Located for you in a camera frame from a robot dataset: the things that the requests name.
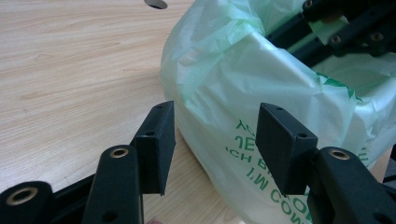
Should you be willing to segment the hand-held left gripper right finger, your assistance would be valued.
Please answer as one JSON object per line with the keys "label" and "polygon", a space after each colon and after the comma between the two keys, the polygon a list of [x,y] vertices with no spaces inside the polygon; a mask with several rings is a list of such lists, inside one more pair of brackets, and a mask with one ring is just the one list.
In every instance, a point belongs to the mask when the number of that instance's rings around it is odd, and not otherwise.
{"label": "hand-held left gripper right finger", "polygon": [[396,190],[318,138],[286,109],[260,105],[256,146],[283,195],[306,195],[313,224],[396,224]]}

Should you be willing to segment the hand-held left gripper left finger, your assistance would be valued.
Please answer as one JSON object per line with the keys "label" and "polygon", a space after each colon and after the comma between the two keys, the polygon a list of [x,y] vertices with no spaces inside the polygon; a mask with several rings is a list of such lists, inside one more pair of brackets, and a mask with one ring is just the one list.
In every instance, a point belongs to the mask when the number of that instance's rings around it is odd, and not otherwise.
{"label": "hand-held left gripper left finger", "polygon": [[175,146],[174,103],[155,105],[130,144],[102,153],[81,224],[145,224],[143,196],[164,194]]}

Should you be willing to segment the green plastic bag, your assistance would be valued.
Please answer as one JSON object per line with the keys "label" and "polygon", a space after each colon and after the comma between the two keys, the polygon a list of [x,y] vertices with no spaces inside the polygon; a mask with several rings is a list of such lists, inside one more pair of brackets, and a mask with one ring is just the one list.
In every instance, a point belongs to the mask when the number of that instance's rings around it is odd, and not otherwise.
{"label": "green plastic bag", "polygon": [[307,67],[268,31],[304,0],[195,0],[163,49],[161,80],[177,125],[223,200],[247,224],[311,224],[283,196],[255,144],[261,104],[372,166],[396,145],[396,54],[331,57]]}

